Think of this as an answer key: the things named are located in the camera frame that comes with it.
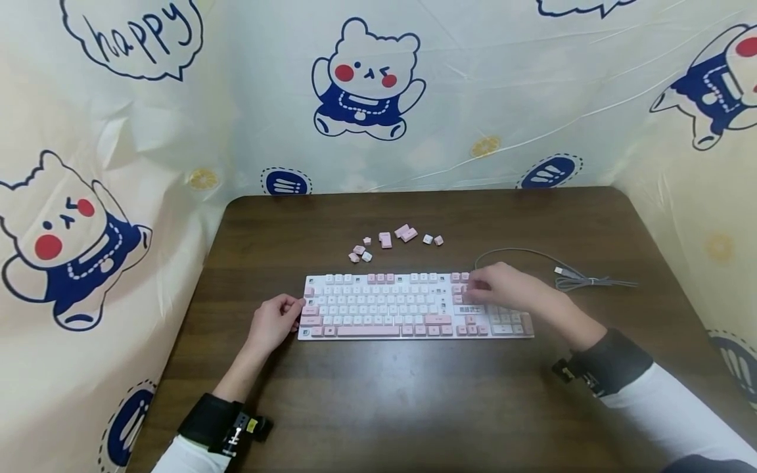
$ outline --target left hand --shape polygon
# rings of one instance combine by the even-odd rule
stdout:
[[[268,356],[289,335],[300,328],[297,318],[305,305],[304,299],[280,294],[267,300],[255,311],[245,347]]]

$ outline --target blue circular logo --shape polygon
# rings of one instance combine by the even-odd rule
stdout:
[[[118,410],[111,416],[108,427],[102,433],[98,456],[101,473],[113,473],[129,464],[132,448],[142,429],[156,388],[155,383],[145,380],[129,389],[119,403]]]

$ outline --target spacebar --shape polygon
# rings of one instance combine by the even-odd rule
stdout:
[[[399,337],[399,325],[387,327],[337,327],[337,337]]]

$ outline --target white sleeve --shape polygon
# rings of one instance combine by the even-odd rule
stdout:
[[[617,394],[600,399],[621,411],[671,461],[701,455],[757,467],[755,450],[657,363]]]
[[[231,459],[218,453],[209,453],[181,435],[158,460],[152,473],[223,473]]]

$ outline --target keyboard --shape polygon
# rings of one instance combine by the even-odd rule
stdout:
[[[533,338],[531,315],[464,303],[467,272],[305,278],[299,340]]]

